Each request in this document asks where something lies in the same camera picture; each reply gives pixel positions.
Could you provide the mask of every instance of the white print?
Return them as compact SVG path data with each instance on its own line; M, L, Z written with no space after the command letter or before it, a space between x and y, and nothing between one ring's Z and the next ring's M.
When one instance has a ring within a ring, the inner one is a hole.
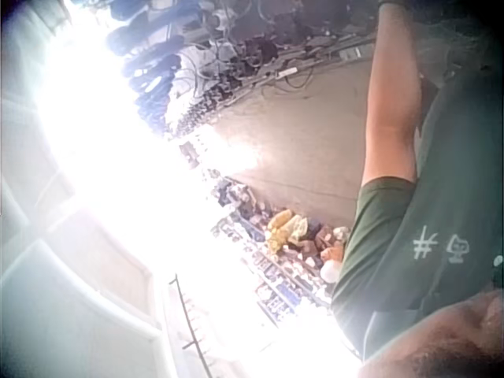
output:
M453 235L448 243L447 252L454 254L448 261L452 264L462 264L464 258L462 255L469 253L469 243L467 240L460 239L458 235Z
M437 241L435 241L435 238L438 235L437 233L432 234L430 238L425 239L425 232L427 232L427 226L424 226L420 240L413 241L413 244L415 245L415 260L418 260L418 258L420 258L420 254L422 254L421 258L426 258L427 254L429 252L432 252L431 246L434 246L438 243Z
M504 261L504 257L500 254L499 256L497 256L494 260L494 267L498 267L499 265L502 264L502 262Z

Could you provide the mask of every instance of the green t-shirt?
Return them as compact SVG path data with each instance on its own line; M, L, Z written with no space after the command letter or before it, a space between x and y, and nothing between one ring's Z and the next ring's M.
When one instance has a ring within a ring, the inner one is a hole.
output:
M371 320L386 314L401 323L415 313L420 320L477 294L495 276L503 125L496 67L467 72L440 91L424 122L415 184L382 177L361 189L332 308L366 358ZM391 322L390 329L376 322L388 334L376 338L375 327L373 350L406 329Z

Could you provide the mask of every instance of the person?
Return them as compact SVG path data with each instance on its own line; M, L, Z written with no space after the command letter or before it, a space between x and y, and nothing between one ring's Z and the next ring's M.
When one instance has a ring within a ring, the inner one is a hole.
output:
M486 292L502 275L500 50L441 88L416 154L422 93L407 6L379 3L365 167L332 309L369 360L364 376L453 368L443 356L502 367L502 291Z

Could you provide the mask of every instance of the concrete floor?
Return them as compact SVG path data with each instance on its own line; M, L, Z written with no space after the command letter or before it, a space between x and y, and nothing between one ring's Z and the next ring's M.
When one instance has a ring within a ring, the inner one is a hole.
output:
M234 177L278 206L351 226L364 164L370 69L370 61L318 69L305 89L267 87L222 112L217 133L258 157L257 166Z

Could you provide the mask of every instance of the shelf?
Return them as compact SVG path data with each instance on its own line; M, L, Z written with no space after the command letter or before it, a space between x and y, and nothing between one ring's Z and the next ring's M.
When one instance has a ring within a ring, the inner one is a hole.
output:
M280 299L282 299L283 302L285 302L285 304L287 306L289 306L289 308L294 311L294 313L296 312L296 306L292 304L292 302L289 300L289 298L287 298L285 295L282 294L282 292L280 290L278 290L276 288L275 285L273 285L273 282L271 282L270 280L268 280L268 278L262 273L262 272L259 272L258 271L258 275L261 277L261 279L265 282L265 284L267 284L269 286L269 288L271 290L273 290L273 292L278 296L280 297Z
M271 262L277 269L279 269L293 284L295 284L297 287L300 287L301 290L305 292L316 304L319 306L323 306L325 308L329 307L329 304L326 302L320 300L317 298L309 289L308 287L304 286L302 283L298 282L288 271L286 271L284 268L282 268L276 261L272 260L270 256L265 254L262 250L259 250L259 253L262 254L269 262Z
M270 321L278 328L278 321L275 319L275 315L269 311L269 308L261 301L257 301L258 306L262 309L262 312L270 319Z

